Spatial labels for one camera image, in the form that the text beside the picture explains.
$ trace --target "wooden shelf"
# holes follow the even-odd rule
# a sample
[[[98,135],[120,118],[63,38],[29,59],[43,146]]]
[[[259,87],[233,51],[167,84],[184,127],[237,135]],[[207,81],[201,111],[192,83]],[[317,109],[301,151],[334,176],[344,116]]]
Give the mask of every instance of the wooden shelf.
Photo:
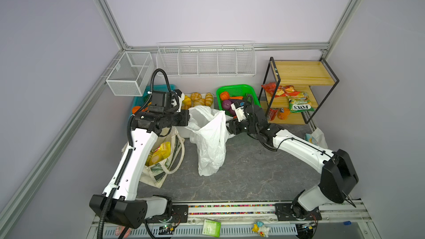
[[[299,92],[305,92],[309,95],[309,99],[311,101],[311,106],[316,109],[319,104],[316,101],[316,98],[314,97],[313,93],[311,92],[311,89],[308,85],[296,85],[294,86],[294,89]],[[267,102],[269,102],[272,98],[271,94],[264,91],[266,94]],[[271,108],[289,108],[290,104],[287,97],[275,97],[272,103]]]
[[[332,86],[335,82],[320,61],[275,61],[280,76],[280,85],[310,85],[310,86]]]
[[[267,102],[260,101],[261,108],[264,113],[267,111]],[[290,113],[286,120],[279,119],[277,116],[272,121],[268,121],[269,123],[274,124],[292,124],[292,125],[305,125],[304,118],[301,113]]]

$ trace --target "plastic bag handle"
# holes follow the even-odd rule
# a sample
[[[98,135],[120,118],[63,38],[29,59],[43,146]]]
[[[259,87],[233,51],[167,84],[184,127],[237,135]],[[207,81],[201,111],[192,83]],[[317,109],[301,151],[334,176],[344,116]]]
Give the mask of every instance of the plastic bag handle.
[[[177,169],[180,167],[180,165],[182,164],[182,162],[183,162],[183,157],[184,157],[184,143],[183,143],[182,137],[180,137],[179,135],[176,135],[176,137],[178,137],[178,140],[180,142],[180,147],[178,147],[178,149],[177,149],[176,153],[174,154],[174,156],[175,157],[177,156],[178,152],[180,151],[180,148],[182,149],[182,155],[180,156],[180,161],[178,161],[177,166],[172,171],[169,171],[168,168],[165,166],[165,164],[161,164],[161,168],[162,168],[162,170],[164,170],[164,172],[166,174],[175,173],[177,171]]]

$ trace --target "orange pumpkin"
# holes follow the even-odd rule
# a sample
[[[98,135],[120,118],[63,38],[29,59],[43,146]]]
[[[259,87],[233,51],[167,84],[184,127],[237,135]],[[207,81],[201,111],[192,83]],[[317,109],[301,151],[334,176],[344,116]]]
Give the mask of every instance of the orange pumpkin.
[[[228,92],[220,93],[220,100],[221,101],[228,100],[229,98],[230,98],[230,94]]]

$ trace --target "white mesh basket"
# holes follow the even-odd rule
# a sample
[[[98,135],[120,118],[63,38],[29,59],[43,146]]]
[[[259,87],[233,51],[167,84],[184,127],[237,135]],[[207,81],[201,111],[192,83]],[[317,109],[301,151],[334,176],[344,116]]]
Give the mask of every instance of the white mesh basket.
[[[253,44],[159,47],[157,67],[167,76],[254,76]]]
[[[155,65],[150,52],[125,51],[106,79],[117,96],[142,96]]]

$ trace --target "green plastic basket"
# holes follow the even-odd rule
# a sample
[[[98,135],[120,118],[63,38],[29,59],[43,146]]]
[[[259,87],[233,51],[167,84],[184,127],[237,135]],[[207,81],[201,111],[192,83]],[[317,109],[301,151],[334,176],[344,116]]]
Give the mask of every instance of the green plastic basket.
[[[250,85],[247,84],[239,84],[239,85],[230,85],[230,86],[223,86],[217,89],[217,92],[215,95],[217,96],[218,101],[218,108],[220,110],[223,110],[221,108],[221,100],[220,100],[220,93],[222,92],[228,92],[231,97],[234,96],[245,96],[247,94],[252,94],[252,97],[254,98],[254,104],[260,106],[260,102],[258,101],[257,95],[255,95],[255,90]],[[226,110],[226,114],[232,116],[229,111]]]

